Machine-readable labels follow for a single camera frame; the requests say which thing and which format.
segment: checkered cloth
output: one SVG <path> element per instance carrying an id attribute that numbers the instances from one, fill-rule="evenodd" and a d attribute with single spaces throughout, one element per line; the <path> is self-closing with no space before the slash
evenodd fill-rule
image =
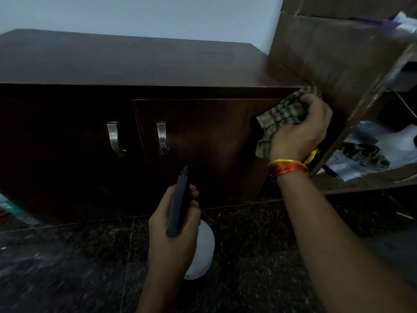
<path id="1" fill-rule="evenodd" d="M 383 171 L 389 168 L 389 160 L 386 159 L 378 146 L 370 144 L 342 143 L 340 150 L 346 157 L 361 165 Z"/>
<path id="2" fill-rule="evenodd" d="M 279 101 L 271 110 L 257 116 L 259 125 L 264 129 L 263 139 L 256 145 L 255 155 L 259 158 L 269 159 L 272 136 L 282 126 L 287 124 L 300 124 L 308 114 L 307 106 L 300 102 L 305 93 L 312 93 L 322 98 L 321 91 L 316 86 L 301 88 Z"/>

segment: silver handle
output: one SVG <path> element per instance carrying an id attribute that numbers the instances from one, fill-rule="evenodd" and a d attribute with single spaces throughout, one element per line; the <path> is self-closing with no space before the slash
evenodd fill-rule
<path id="1" fill-rule="evenodd" d="M 166 155 L 169 151 L 166 144 L 166 122 L 156 123 L 156 129 L 158 130 L 159 148 L 161 149 L 161 154 Z"/>
<path id="2" fill-rule="evenodd" d="M 114 152 L 119 156 L 125 156 L 126 150 L 120 148 L 119 140 L 117 139 L 117 122 L 108 122 L 107 123 L 108 135 L 110 137 L 110 144 Z"/>

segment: cloth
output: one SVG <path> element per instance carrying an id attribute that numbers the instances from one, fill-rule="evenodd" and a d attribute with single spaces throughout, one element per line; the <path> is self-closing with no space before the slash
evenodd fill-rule
<path id="1" fill-rule="evenodd" d="M 316 86 L 301 88 L 279 101 L 269 111 L 257 116 L 259 125 L 263 128 L 263 138 L 256 145 L 255 155 L 259 158 L 269 158 L 271 140 L 275 132 L 287 124 L 300 124 L 308 114 L 307 105 L 300 101 L 303 94 L 312 93 L 323 98 L 321 90 Z"/>
<path id="2" fill-rule="evenodd" d="M 344 142 L 341 145 L 341 151 L 343 151 L 346 157 L 365 167 L 377 171 L 383 171 L 389 168 L 390 162 L 383 156 L 378 146 Z"/>

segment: white wall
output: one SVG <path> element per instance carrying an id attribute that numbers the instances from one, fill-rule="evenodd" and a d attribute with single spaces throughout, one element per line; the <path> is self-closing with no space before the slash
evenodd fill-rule
<path id="1" fill-rule="evenodd" d="M 0 0 L 15 28 L 249 42 L 269 52 L 282 0 Z"/>

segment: person's left hand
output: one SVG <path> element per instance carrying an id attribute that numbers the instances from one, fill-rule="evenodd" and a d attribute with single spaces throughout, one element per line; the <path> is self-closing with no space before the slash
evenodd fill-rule
<path id="1" fill-rule="evenodd" d="M 184 224 L 176 237 L 167 237 L 169 211 L 175 186 L 170 186 L 155 213 L 149 219 L 149 271 L 148 278 L 163 282 L 165 288 L 176 288 L 190 267 L 199 233 L 201 210 L 196 200 L 191 200 Z M 190 185 L 191 195 L 199 195 Z"/>

